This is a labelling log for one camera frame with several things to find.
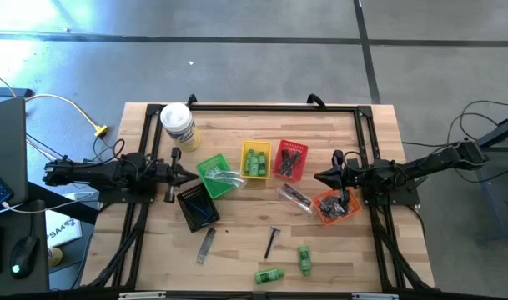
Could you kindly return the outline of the red plastic basket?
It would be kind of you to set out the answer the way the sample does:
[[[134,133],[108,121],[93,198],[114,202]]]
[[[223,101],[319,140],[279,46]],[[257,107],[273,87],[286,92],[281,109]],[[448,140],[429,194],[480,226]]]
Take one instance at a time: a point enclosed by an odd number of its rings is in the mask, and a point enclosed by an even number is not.
[[[277,173],[279,165],[282,162],[281,151],[283,149],[288,149],[290,154],[292,154],[293,152],[300,152],[301,153],[301,159],[299,160],[299,162],[297,164],[294,165],[293,174],[291,177],[286,177],[286,176],[283,176],[283,175],[280,175]],[[304,172],[304,166],[306,163],[308,150],[309,150],[309,148],[304,144],[282,139],[279,143],[278,150],[275,154],[274,169],[273,169],[274,175],[276,177],[288,179],[290,181],[299,181],[302,178],[302,175]]]

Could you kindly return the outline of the dark desk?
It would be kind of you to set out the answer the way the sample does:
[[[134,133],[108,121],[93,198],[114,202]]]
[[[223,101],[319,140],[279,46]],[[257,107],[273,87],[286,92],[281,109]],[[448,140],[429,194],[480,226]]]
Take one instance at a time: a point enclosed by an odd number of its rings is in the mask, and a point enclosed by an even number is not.
[[[9,259],[21,238],[33,235],[37,240],[33,271],[25,278],[11,276]],[[43,212],[25,214],[0,211],[0,296],[49,291],[46,221]]]

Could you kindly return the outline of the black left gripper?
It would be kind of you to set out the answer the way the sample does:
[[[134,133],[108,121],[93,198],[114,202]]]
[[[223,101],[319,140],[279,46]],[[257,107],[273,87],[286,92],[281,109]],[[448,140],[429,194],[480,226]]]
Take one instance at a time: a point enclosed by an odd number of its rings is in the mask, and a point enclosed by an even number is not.
[[[182,151],[178,147],[172,148],[172,168],[166,162],[155,162],[151,167],[151,181],[154,183],[167,183],[164,201],[173,203],[175,200],[175,188],[196,180],[198,175],[185,170],[179,163]]]

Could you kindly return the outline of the black plastic basket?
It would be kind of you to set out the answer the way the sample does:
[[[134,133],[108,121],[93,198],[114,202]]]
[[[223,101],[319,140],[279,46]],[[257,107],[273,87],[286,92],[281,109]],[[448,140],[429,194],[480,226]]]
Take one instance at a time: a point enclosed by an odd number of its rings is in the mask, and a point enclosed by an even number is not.
[[[184,215],[184,218],[186,220],[186,223],[188,224],[189,231],[192,233],[195,233],[212,223],[216,223],[220,219],[219,212],[214,205],[213,199],[209,196],[206,187],[202,183],[179,193],[177,195],[177,199],[181,207],[182,213]],[[216,215],[217,221],[209,223],[207,225],[200,225],[194,219],[189,209],[189,206],[187,205],[186,202],[195,203],[202,207],[205,205],[210,206]]]

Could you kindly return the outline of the yellow plastic basket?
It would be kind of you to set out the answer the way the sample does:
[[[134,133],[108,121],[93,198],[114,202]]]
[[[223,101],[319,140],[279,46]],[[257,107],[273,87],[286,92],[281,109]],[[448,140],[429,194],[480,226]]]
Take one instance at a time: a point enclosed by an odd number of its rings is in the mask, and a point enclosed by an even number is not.
[[[259,154],[260,152],[264,153],[265,157],[265,175],[252,176],[249,173],[245,172],[246,162],[247,162],[247,154],[249,150],[253,150],[254,153]],[[270,178],[271,168],[272,168],[272,144],[271,142],[265,141],[248,141],[245,140],[242,143],[242,152],[241,152],[241,161],[240,161],[240,174],[243,178],[248,179],[263,179],[267,180]]]

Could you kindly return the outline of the blue toothbrush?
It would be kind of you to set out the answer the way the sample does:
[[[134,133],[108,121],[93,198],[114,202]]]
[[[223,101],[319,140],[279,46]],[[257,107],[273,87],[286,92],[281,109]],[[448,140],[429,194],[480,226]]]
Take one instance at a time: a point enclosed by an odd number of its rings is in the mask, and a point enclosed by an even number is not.
[[[241,177],[210,177],[210,182],[225,184],[235,188],[243,188],[247,181]]]

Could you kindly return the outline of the silver bracket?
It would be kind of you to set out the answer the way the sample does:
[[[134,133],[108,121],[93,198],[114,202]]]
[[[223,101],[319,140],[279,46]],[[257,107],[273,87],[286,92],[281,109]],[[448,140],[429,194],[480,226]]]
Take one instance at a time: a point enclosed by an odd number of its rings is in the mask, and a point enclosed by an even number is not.
[[[165,291],[121,292],[118,300],[164,300]]]
[[[356,292],[351,294],[352,300],[400,300],[398,294]]]

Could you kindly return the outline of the black computer mouse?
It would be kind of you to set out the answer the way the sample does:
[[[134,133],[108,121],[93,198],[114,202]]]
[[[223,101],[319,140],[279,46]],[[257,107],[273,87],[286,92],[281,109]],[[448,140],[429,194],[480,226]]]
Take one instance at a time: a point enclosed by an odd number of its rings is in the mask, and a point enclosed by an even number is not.
[[[19,239],[9,258],[10,275],[16,279],[29,276],[34,269],[38,238],[33,235]]]

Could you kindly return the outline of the grey laptop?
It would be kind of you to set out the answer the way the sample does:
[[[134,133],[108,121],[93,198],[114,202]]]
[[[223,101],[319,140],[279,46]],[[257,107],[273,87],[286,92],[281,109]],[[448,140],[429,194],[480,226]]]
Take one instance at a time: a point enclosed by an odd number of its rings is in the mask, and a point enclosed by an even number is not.
[[[0,102],[0,178],[13,191],[7,204],[24,203],[28,195],[26,124],[20,97]]]

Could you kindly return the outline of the red and blue toothbrush pack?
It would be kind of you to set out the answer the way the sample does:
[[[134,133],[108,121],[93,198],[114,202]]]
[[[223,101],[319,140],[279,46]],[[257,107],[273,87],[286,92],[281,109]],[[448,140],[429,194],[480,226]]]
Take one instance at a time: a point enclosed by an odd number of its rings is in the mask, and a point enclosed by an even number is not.
[[[313,212],[311,211],[310,207],[308,206],[305,206],[302,202],[300,202],[297,198],[295,198],[294,196],[291,196],[289,195],[287,192],[284,192],[283,190],[279,189],[278,190],[278,193],[279,195],[282,197],[282,198],[285,198],[287,200],[290,200],[292,203],[294,203],[296,206],[298,206],[300,209],[302,209],[303,211],[305,211],[306,213],[308,213],[309,215],[312,215]]]

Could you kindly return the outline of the black aluminium table frame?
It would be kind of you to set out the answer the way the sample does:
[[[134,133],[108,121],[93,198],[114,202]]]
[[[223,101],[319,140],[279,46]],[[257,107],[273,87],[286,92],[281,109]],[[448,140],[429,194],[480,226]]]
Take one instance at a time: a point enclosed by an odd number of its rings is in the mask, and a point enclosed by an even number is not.
[[[390,105],[357,107],[335,104],[320,110],[306,104],[224,104],[211,112],[194,104],[200,146],[185,153],[188,170],[221,153],[238,168],[242,143],[282,139],[308,146],[297,188],[310,196],[326,191],[314,174],[328,169],[336,149],[364,148],[369,157],[405,160],[395,110]],[[216,202],[220,219],[204,264],[196,257],[204,232],[190,232],[178,204],[157,198],[149,209],[136,287],[139,290],[230,291],[237,297],[271,292],[378,292],[380,276],[367,209],[326,226],[277,192],[280,177],[251,180]],[[280,229],[264,259],[271,227]],[[299,269],[298,247],[308,246],[311,275]],[[279,268],[284,277],[256,284],[258,271]]]

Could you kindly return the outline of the green plastic basket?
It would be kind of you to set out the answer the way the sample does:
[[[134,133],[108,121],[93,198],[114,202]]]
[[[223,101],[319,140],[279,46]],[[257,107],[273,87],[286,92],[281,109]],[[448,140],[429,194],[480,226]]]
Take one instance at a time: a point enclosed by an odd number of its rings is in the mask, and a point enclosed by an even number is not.
[[[199,163],[196,168],[199,171],[200,178],[204,184],[204,186],[207,189],[207,192],[209,193],[209,196],[212,199],[218,198],[220,196],[223,196],[225,193],[230,192],[231,190],[235,189],[236,187],[228,186],[225,184],[220,184],[216,182],[210,182],[205,177],[205,172],[208,171],[211,167],[218,166],[219,168],[223,170],[230,170],[233,171],[224,156],[219,153],[215,156],[212,156],[211,158],[206,159],[205,161]]]

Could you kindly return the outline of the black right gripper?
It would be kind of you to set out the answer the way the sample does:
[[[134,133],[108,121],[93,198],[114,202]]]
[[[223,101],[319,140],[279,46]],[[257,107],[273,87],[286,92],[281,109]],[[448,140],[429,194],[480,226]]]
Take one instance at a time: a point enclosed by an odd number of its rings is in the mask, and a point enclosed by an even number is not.
[[[331,158],[331,168],[317,172],[314,179],[331,187],[333,190],[338,190],[340,192],[339,205],[346,208],[350,202],[350,193],[346,187],[365,187],[380,190],[382,179],[379,175],[379,169],[383,166],[383,160],[375,159],[371,166],[360,168],[357,158],[346,159],[346,176],[332,176],[340,175],[343,169],[343,156],[344,153],[341,150],[334,150]]]

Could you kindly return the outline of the small yellow object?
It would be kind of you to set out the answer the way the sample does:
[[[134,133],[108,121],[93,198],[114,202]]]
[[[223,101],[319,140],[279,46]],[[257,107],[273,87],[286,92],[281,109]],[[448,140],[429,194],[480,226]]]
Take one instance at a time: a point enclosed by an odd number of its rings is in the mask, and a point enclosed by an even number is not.
[[[50,268],[56,267],[63,259],[63,251],[58,247],[48,247],[48,266]]]

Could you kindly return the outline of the Lysol wipes canister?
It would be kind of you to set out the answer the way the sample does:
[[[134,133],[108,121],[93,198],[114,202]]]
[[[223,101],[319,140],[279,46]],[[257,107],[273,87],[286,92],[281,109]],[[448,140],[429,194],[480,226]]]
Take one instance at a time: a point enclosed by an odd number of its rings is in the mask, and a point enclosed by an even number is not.
[[[199,130],[193,114],[185,104],[168,104],[159,114],[159,119],[174,144],[182,151],[192,152],[199,146]]]

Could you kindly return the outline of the orange plastic basket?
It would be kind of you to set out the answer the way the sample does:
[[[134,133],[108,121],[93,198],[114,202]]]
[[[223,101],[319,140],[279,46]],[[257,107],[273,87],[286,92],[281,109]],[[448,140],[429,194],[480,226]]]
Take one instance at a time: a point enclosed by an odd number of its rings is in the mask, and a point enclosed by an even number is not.
[[[358,199],[356,198],[354,193],[350,189],[347,189],[347,191],[350,193],[350,202],[348,204],[348,213],[346,215],[344,215],[343,217],[337,218],[337,219],[326,218],[320,211],[319,202],[322,199],[329,197],[329,196],[340,197],[339,191],[329,190],[329,191],[323,192],[313,198],[313,207],[315,208],[316,212],[318,213],[318,215],[324,225],[329,226],[329,225],[335,224],[335,223],[342,221],[343,219],[349,218],[350,216],[352,216],[356,213],[359,213],[361,211],[360,202],[358,201]]]

